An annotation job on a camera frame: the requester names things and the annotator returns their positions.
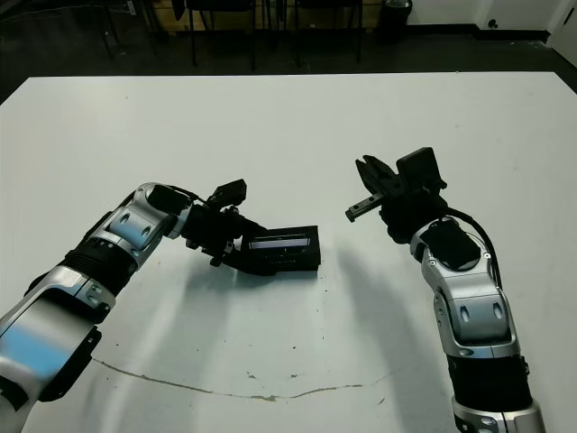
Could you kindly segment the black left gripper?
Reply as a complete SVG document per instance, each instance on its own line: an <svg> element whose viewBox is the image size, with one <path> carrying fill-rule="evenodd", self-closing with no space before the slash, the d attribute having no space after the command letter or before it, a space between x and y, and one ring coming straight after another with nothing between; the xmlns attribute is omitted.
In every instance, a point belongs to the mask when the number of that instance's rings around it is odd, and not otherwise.
<svg viewBox="0 0 577 433"><path fill-rule="evenodd" d="M207 201L204 205L193 205L181 230L186 246L201 249L212 257L210 264L221 264L237 271L257 276L272 276L277 270L267 260L255 256L246 249L237 249L234 241L250 239L267 231L267 228L242 216L238 206L241 201Z"/></svg>

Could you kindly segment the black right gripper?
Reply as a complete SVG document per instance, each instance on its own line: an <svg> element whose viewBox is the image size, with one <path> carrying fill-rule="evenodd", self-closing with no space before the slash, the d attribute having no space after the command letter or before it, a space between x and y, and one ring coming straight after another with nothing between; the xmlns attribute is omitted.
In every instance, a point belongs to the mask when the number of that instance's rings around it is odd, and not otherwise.
<svg viewBox="0 0 577 433"><path fill-rule="evenodd" d="M388 164L371 155L364 155L363 159L356 160L355 165L371 195L345 211L350 222L378 207L393 241L409 244L419 229L447 213L447 202L440 195L446 182L429 182L405 191Z"/></svg>

